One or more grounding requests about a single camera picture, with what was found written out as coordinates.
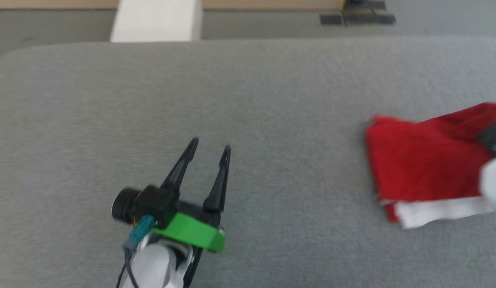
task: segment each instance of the gray felt surface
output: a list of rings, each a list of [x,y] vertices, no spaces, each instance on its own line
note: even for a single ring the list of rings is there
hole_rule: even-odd
[[[111,203],[201,137],[182,198],[233,148],[222,254],[193,287],[496,287],[496,214],[404,231],[364,128],[496,101],[496,40],[65,44],[0,58],[0,288],[113,287]]]

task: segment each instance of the santa hat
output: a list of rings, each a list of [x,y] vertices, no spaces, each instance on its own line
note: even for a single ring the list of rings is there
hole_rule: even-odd
[[[415,228],[496,211],[480,192],[481,169],[493,158],[480,135],[495,122],[495,103],[418,123],[374,117],[369,159],[389,219]]]

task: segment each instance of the black object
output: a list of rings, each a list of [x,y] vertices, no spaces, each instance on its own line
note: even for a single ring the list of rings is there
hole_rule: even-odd
[[[396,17],[393,14],[369,13],[342,13],[344,25],[362,25],[362,24],[385,24],[392,25],[396,23]]]
[[[479,135],[480,142],[496,157],[496,122],[484,129]]]
[[[134,274],[132,273],[132,268],[131,268],[131,258],[132,254],[129,252],[129,250],[125,250],[125,267],[127,269],[127,274],[129,274],[129,278],[131,279],[132,286],[134,288],[140,288],[138,286],[138,283],[136,282],[136,279],[134,278]]]
[[[344,4],[344,11],[361,10],[361,9],[375,9],[375,10],[386,10],[387,5],[385,1],[346,1]]]
[[[396,23],[394,14],[386,12],[387,5],[381,0],[347,0],[342,11],[335,14],[319,15],[321,25],[392,25]]]
[[[143,191],[134,188],[124,188],[115,198],[111,214],[113,218],[126,224],[138,222],[144,215],[151,215],[156,221],[157,228],[166,228],[177,212],[189,215],[198,221],[219,228],[221,212],[224,210],[226,198],[226,185],[228,182],[228,168],[230,167],[230,146],[225,146],[219,162],[219,172],[209,196],[202,206],[180,201],[180,184],[186,173],[189,162],[193,160],[198,137],[188,144],[184,153],[173,166],[172,170],[157,188],[149,185]],[[184,274],[184,288],[189,288],[196,268],[202,255],[202,249],[193,247],[193,262]],[[126,268],[133,285],[136,281],[132,275],[130,259],[132,255],[126,252]]]
[[[122,283],[122,276],[124,275],[126,266],[127,266],[127,264],[124,263],[124,266],[122,266],[122,270],[120,271],[120,275],[118,276],[118,281],[116,281],[115,288],[120,288],[120,283]]]

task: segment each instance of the black cable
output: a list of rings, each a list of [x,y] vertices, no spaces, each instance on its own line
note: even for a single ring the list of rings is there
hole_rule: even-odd
[[[124,266],[122,267],[122,271],[120,271],[120,275],[118,276],[118,282],[116,283],[116,288],[120,288],[120,282],[122,282],[122,276],[124,275],[125,271],[125,263]]]
[[[131,278],[132,285],[134,288],[140,288],[138,286],[138,283],[136,283],[136,280],[134,279],[134,274],[132,273],[131,269],[131,257],[132,254],[129,252],[129,250],[125,250],[125,266],[127,268],[127,274],[129,274],[129,277]]]

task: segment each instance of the red fabric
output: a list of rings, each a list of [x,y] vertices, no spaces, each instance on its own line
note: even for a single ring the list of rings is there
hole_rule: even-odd
[[[495,103],[419,123],[375,116],[367,130],[369,159],[389,219],[398,221],[396,201],[479,196],[480,168],[492,155],[478,136],[493,122]]]

